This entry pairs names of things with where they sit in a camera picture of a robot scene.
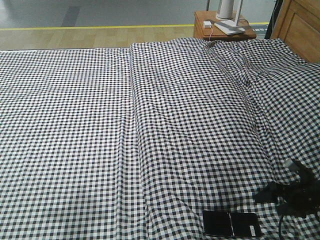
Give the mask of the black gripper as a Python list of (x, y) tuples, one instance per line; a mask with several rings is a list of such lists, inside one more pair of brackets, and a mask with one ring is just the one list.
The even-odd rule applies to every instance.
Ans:
[(320, 180), (315, 176), (300, 173), (299, 182), (292, 182), (288, 186), (276, 182), (269, 182), (267, 186), (255, 194), (256, 203), (278, 203), (278, 197), (285, 200), (285, 215), (306, 217), (320, 211)]

